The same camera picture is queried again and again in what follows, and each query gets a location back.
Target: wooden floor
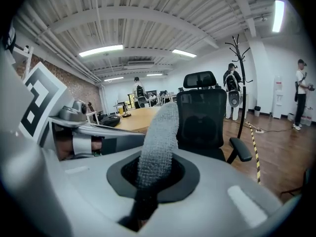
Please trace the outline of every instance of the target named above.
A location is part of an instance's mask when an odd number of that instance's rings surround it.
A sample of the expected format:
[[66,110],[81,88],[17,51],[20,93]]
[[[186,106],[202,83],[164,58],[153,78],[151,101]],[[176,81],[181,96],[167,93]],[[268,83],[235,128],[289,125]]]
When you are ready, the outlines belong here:
[[[232,152],[229,138],[237,137],[239,124],[231,119],[224,120],[222,150],[227,159]],[[283,132],[254,133],[260,160],[261,185],[277,196],[282,191],[302,186],[304,171],[313,164],[316,156],[316,126],[304,125],[301,131],[297,131],[291,129],[292,123],[285,118],[276,119],[264,115],[255,117],[252,113],[247,114],[246,121],[266,130],[290,129]],[[251,151],[253,158],[249,162],[241,162],[237,157],[232,165],[257,181],[256,158],[249,128],[243,127],[241,139]],[[281,200],[287,201],[290,198],[291,195],[285,194]]]

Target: cap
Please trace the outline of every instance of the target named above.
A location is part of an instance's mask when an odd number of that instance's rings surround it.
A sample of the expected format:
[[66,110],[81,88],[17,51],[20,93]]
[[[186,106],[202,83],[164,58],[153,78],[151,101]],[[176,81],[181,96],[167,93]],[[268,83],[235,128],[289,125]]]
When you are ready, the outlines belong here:
[[304,66],[307,66],[307,64],[302,59],[299,59],[297,63],[304,63]]

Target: chair headrest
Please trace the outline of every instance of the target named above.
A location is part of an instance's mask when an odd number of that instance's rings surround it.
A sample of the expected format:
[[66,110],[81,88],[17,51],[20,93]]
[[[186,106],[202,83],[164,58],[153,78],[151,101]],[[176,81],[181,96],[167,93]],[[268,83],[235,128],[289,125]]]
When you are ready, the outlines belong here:
[[186,75],[183,81],[183,87],[185,87],[186,89],[210,87],[214,86],[215,84],[216,79],[211,71],[204,71]]

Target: chair armrest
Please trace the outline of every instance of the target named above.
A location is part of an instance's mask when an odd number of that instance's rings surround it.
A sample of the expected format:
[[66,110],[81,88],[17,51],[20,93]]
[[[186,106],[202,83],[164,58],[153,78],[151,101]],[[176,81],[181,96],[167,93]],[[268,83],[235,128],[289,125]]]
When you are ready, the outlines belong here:
[[246,145],[238,138],[230,138],[229,142],[233,147],[233,152],[229,156],[227,162],[230,164],[236,158],[239,157],[241,161],[250,161],[252,159],[252,155]]

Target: power strip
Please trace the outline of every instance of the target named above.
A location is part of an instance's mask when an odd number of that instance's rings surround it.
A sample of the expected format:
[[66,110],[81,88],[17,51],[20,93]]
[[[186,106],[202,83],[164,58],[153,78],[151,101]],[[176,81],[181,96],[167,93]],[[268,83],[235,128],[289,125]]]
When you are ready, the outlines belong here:
[[264,130],[257,129],[257,130],[256,130],[256,133],[265,133],[265,132],[264,132]]

